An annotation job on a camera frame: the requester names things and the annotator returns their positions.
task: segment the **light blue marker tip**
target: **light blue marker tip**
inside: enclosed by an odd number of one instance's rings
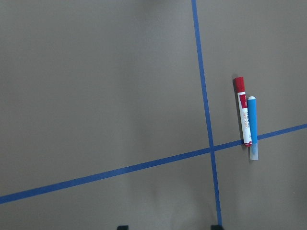
[[[255,97],[248,98],[248,118],[249,118],[251,141],[252,141],[250,159],[256,161],[258,160],[258,132],[257,132],[257,109],[256,109]]]

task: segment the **marker cap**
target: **marker cap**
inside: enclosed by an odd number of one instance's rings
[[[244,77],[235,78],[236,92],[245,92]]]

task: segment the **gray floor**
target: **gray floor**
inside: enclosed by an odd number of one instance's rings
[[[198,1],[215,145],[307,123],[307,2]],[[0,1],[0,196],[209,147],[190,1]],[[306,229],[307,130],[216,152],[226,230]],[[0,229],[206,230],[210,154],[0,205]]]

